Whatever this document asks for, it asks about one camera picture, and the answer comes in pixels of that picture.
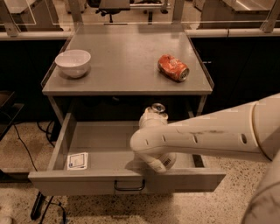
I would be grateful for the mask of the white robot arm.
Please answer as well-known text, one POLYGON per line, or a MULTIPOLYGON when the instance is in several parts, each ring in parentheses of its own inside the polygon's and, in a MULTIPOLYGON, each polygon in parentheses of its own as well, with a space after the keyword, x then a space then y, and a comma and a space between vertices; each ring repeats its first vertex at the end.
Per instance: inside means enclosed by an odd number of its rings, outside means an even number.
POLYGON ((177 152, 268 162, 241 224, 280 224, 280 94, 173 123, 148 107, 130 148, 156 172, 177 152))

